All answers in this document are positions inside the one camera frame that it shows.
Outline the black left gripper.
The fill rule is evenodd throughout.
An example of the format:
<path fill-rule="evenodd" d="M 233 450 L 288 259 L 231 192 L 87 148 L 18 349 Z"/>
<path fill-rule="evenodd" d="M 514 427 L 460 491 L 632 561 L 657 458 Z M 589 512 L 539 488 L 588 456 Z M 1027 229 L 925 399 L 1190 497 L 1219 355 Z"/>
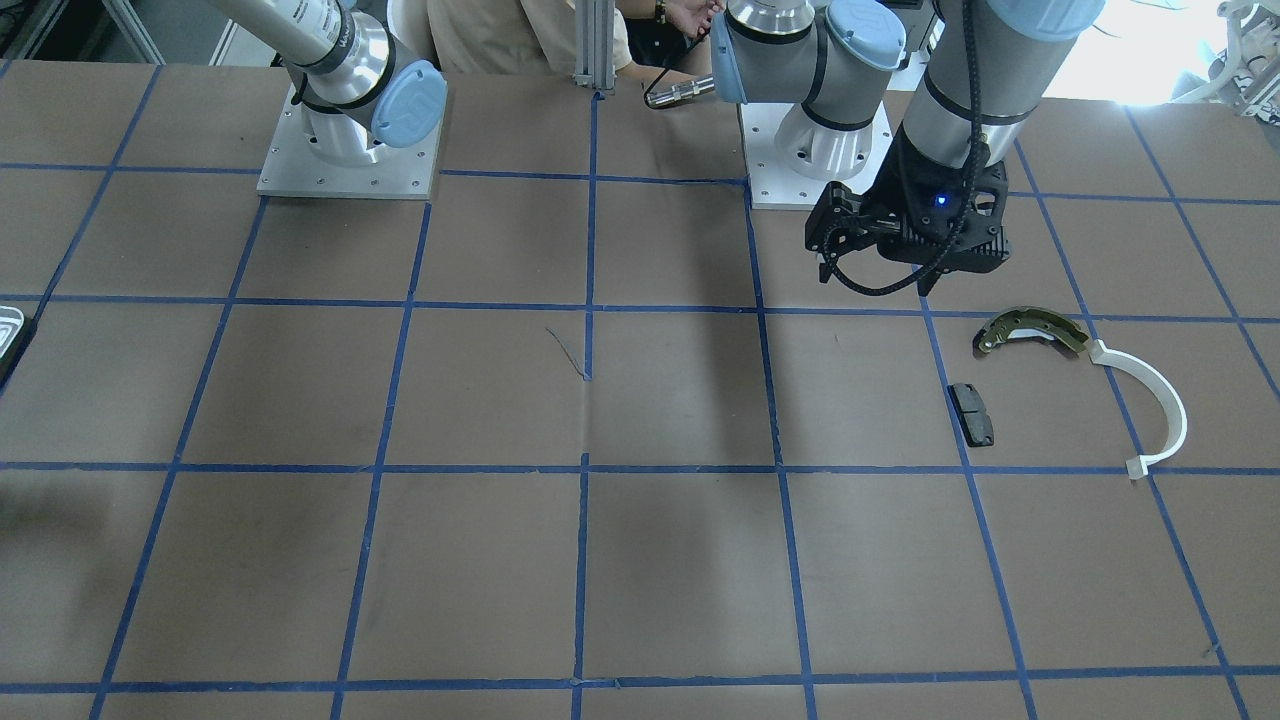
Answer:
<path fill-rule="evenodd" d="M 865 193 L 865 210 L 896 228 L 877 240 L 888 260 L 925 265 L 960 227 L 952 251 L 938 272 L 991 273 L 1005 264 L 1011 245 L 1004 229 L 1009 181 L 1002 161 L 989 163 L 989 147 L 979 143 L 980 168 L 975 197 L 968 200 L 965 170 L 940 164 L 924 155 L 902 129 L 895 132 L 884 163 Z"/>

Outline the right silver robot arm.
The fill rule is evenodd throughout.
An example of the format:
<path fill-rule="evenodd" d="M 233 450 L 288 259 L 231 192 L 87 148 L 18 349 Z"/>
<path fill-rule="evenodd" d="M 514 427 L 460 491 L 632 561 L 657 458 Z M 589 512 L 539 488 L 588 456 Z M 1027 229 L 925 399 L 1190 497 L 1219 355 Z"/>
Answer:
<path fill-rule="evenodd" d="M 291 76 L 291 115 L 317 159 L 372 167 L 430 158 L 448 88 L 426 59 L 352 1 L 215 1 L 265 42 Z"/>

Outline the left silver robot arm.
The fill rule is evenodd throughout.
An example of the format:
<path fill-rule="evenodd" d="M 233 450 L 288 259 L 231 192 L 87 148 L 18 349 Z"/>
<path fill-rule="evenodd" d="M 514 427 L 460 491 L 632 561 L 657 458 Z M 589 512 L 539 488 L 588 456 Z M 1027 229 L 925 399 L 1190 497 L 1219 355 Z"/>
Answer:
<path fill-rule="evenodd" d="M 806 211 L 822 281 L 874 249 L 927 295 L 1010 256 L 1005 155 L 1101 1 L 937 1 L 942 32 L 896 126 L 884 95 L 911 45 L 878 1 L 730 1 L 710 83 L 737 104 L 759 209 Z"/>

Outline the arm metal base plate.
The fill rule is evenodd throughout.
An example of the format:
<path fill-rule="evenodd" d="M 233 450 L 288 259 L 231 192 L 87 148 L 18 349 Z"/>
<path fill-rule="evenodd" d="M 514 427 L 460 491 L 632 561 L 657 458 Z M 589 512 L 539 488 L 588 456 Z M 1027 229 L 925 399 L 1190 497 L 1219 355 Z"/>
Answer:
<path fill-rule="evenodd" d="M 891 145 L 884 105 L 855 131 L 818 126 L 792 104 L 739 106 L 751 204 L 765 210 L 809 210 L 832 181 L 867 192 Z"/>
<path fill-rule="evenodd" d="M 289 87 L 259 173 L 262 196 L 428 201 L 443 124 L 406 149 L 375 140 L 353 119 L 294 102 Z"/>

